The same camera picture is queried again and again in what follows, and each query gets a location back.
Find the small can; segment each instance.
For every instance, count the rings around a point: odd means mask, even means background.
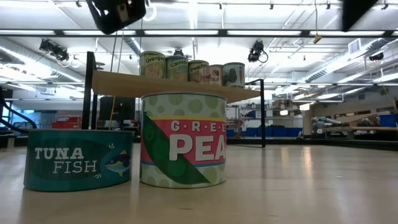
[[[223,85],[223,66],[210,65],[200,69],[200,83]]]
[[[166,61],[165,56],[159,52],[141,53],[141,74],[152,78],[165,78]]]
[[[223,67],[224,84],[229,87],[244,88],[244,64],[226,63]]]
[[[203,60],[192,60],[188,62],[188,81],[200,83],[199,70],[205,66],[209,66],[209,63]]]
[[[166,78],[171,80],[188,81],[188,59],[182,56],[166,58]]]

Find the floor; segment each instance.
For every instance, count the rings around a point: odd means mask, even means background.
[[[175,190],[23,189],[25,150],[0,150],[0,223],[397,223],[398,153],[331,146],[228,146],[227,181]]]

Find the wooden shelf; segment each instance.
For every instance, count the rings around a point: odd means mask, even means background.
[[[93,91],[98,95],[123,96],[140,98],[146,94],[168,91],[189,91],[212,93],[223,96],[228,103],[251,99],[260,96],[260,91],[178,82],[175,80],[149,78],[138,75],[127,75],[114,72],[94,71]]]

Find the ceiling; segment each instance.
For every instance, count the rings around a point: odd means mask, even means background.
[[[300,29],[338,30],[340,24],[340,1],[317,0],[317,12],[313,0],[273,0],[270,1],[197,0],[195,7],[190,1],[152,0],[146,17],[156,15],[151,21],[139,20],[128,29]],[[68,0],[0,0],[0,29],[96,29],[95,23],[85,4],[77,7],[75,1]],[[381,10],[382,1],[377,8],[369,11],[354,30],[396,30],[398,25],[398,1],[388,0],[389,7]],[[22,49],[42,55],[40,37],[0,37],[19,45]],[[269,60],[265,64],[249,63],[249,49],[256,40],[262,40],[266,46]],[[66,69],[85,75],[86,52],[95,52],[97,62],[105,63],[104,69],[111,70],[112,52],[116,60],[113,71],[138,74],[139,58],[129,46],[114,37],[51,37],[50,40],[68,49],[75,58]],[[170,55],[175,48],[182,48],[196,59],[206,60],[211,64],[242,62],[246,64],[246,78],[265,78],[266,82],[297,82],[300,75],[322,66],[328,60],[347,51],[348,44],[355,38],[322,38],[317,44],[313,38],[258,38],[258,37],[143,37],[136,38],[143,50],[162,52]],[[396,45],[385,49],[385,61],[395,58]],[[45,58],[56,63],[53,57]],[[353,75],[381,62],[356,60],[337,69],[334,73]],[[339,80],[329,75],[328,82]]]

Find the tin can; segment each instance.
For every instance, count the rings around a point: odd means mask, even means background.
[[[226,86],[244,88],[244,64],[239,62],[226,63],[223,67]]]
[[[141,75],[152,78],[165,78],[166,60],[159,52],[141,53]]]
[[[171,80],[188,81],[188,59],[182,56],[166,58],[166,78]]]
[[[226,99],[168,92],[142,97],[141,181],[198,188],[225,181]]]
[[[188,81],[200,83],[200,69],[209,66],[209,63],[203,60],[192,60],[188,62]]]
[[[130,180],[129,131],[33,129],[26,152],[25,188],[68,192]]]
[[[223,85],[223,66],[210,65],[200,69],[200,83]]]

